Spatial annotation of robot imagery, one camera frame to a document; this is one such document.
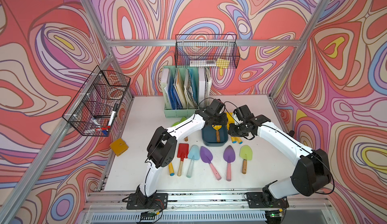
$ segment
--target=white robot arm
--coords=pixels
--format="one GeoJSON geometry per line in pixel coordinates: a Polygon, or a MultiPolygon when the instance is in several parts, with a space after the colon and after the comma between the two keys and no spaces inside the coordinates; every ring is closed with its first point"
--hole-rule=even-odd
{"type": "MultiPolygon", "coordinates": [[[[163,167],[167,166],[175,155],[177,142],[194,131],[207,125],[225,125],[227,116],[220,113],[224,104],[213,100],[210,106],[197,110],[184,122],[167,129],[159,127],[148,145],[148,168],[143,182],[138,186],[138,203],[145,206],[148,197],[156,192],[156,184],[163,167]]],[[[235,137],[253,138],[259,136],[273,144],[296,166],[293,175],[266,185],[262,192],[262,201],[271,206],[280,198],[303,194],[310,196],[331,181],[327,154],[313,150],[294,140],[280,130],[270,119],[263,115],[254,116],[244,105],[234,110],[235,125],[230,125],[229,134],[235,137]]]]}

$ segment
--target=colorful wall panel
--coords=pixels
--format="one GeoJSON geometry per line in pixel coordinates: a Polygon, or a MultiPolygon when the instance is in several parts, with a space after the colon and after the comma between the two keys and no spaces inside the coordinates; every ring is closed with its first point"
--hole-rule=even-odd
{"type": "Polygon", "coordinates": [[[73,224],[94,192],[128,107],[124,98],[109,137],[84,137],[71,129],[17,213],[13,224],[73,224]]]}
{"type": "Polygon", "coordinates": [[[228,33],[298,39],[319,0],[91,0],[108,38],[228,33]]]}
{"type": "Polygon", "coordinates": [[[276,96],[297,140],[328,153],[343,223],[387,223],[386,15],[387,0],[332,0],[276,96]]]}
{"type": "MultiPolygon", "coordinates": [[[[0,205],[105,54],[78,0],[0,0],[0,205]]],[[[14,223],[73,223],[94,191],[110,138],[71,129],[14,223]]]]}
{"type": "MultiPolygon", "coordinates": [[[[293,47],[240,47],[237,69],[212,68],[212,94],[268,94],[293,47]]],[[[174,65],[174,47],[115,47],[134,95],[162,95],[164,65],[174,65]]]]}

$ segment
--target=folder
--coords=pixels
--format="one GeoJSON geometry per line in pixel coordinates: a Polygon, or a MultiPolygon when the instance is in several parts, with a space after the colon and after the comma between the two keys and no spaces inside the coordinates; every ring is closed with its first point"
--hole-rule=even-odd
{"type": "Polygon", "coordinates": [[[173,77],[172,75],[170,75],[170,80],[169,80],[169,84],[168,84],[168,93],[169,93],[169,96],[170,96],[170,103],[171,103],[171,109],[175,110],[177,109],[177,106],[176,106],[176,97],[175,97],[175,94],[173,92],[173,90],[175,89],[173,87],[173,84],[172,84],[172,81],[173,81],[173,77]]]}
{"type": "Polygon", "coordinates": [[[175,96],[181,107],[180,109],[187,109],[187,101],[184,96],[184,82],[183,82],[183,79],[181,78],[180,69],[177,69],[177,71],[175,72],[175,82],[173,86],[176,89],[175,96]]]}
{"type": "Polygon", "coordinates": [[[198,103],[199,107],[204,107],[204,99],[206,98],[206,73],[204,71],[204,68],[198,69],[198,75],[199,75],[199,84],[198,84],[198,103]]]}
{"type": "Polygon", "coordinates": [[[187,109],[196,109],[197,103],[193,98],[193,92],[191,87],[191,75],[188,69],[185,70],[184,96],[187,100],[187,109]]]}
{"type": "Polygon", "coordinates": [[[193,72],[193,69],[188,69],[189,73],[190,73],[190,76],[191,76],[191,87],[192,87],[192,92],[193,92],[193,98],[195,99],[196,101],[196,104],[199,104],[198,102],[198,99],[197,99],[197,84],[198,84],[198,80],[197,80],[197,73],[194,74],[193,72]]]}
{"type": "Polygon", "coordinates": [[[168,89],[169,89],[169,82],[170,82],[170,70],[169,68],[163,68],[162,69],[162,75],[161,75],[161,81],[160,86],[162,90],[162,95],[164,97],[165,106],[168,110],[172,109],[168,89]]]}
{"type": "Polygon", "coordinates": [[[204,68],[205,72],[206,72],[206,95],[205,95],[205,106],[209,106],[210,105],[210,91],[211,91],[211,85],[212,85],[212,77],[211,77],[211,73],[210,73],[210,70],[208,68],[204,68]]]}

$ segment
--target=black wire basket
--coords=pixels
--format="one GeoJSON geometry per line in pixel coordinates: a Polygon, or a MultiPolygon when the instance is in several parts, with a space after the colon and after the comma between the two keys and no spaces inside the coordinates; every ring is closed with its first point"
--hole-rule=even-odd
{"type": "Polygon", "coordinates": [[[76,97],[71,101],[62,117],[83,136],[107,137],[119,106],[128,91],[130,77],[115,71],[102,71],[96,67],[88,80],[93,74],[97,76],[74,112],[68,113],[67,111],[76,97]]]}
{"type": "Polygon", "coordinates": [[[176,67],[237,68],[236,34],[177,34],[176,67]]]}

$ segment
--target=red trowel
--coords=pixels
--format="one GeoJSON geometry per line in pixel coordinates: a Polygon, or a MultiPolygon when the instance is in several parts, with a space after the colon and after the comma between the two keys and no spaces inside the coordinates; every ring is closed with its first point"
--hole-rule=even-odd
{"type": "Polygon", "coordinates": [[[188,158],[188,144],[179,144],[179,149],[177,150],[177,157],[180,158],[180,166],[179,171],[177,172],[177,176],[181,176],[181,170],[183,169],[183,161],[188,158]]]}

